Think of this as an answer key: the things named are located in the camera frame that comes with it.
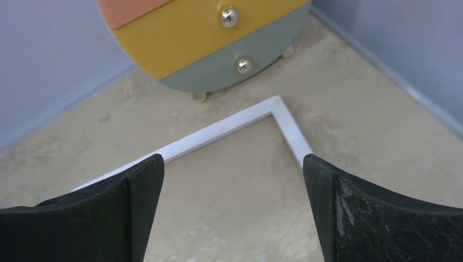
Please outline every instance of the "light blue wall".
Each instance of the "light blue wall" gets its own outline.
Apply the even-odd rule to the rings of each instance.
[[[314,5],[463,123],[462,0]],[[4,0],[0,25],[0,150],[133,67],[95,0]]]
[[[133,66],[95,0],[4,0],[0,150]]]
[[[424,96],[420,100],[430,100],[456,120],[458,124],[452,124],[438,114],[462,134],[462,0],[314,0],[313,4],[411,83]]]

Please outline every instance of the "black material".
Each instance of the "black material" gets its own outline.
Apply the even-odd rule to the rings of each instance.
[[[163,179],[157,154],[36,207],[0,210],[0,261],[142,262]]]
[[[397,194],[310,154],[304,179],[326,262],[463,261],[463,210]]]

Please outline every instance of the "beige floor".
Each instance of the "beige floor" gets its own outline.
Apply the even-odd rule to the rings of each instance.
[[[312,17],[294,57],[204,104],[128,75],[0,153],[0,207],[67,193],[276,94],[319,156],[463,207],[463,143]],[[323,261],[301,171],[272,119],[167,165],[145,261]]]

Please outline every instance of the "round cabinet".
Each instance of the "round cabinet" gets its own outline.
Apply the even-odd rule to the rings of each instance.
[[[241,82],[280,56],[308,16],[308,0],[98,0],[113,36],[145,72],[194,93]]]

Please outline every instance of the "yellow drawer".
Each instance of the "yellow drawer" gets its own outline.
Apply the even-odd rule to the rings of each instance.
[[[162,79],[307,2],[171,0],[112,33],[140,68]],[[233,28],[224,27],[219,19],[220,11],[229,5],[239,13]]]

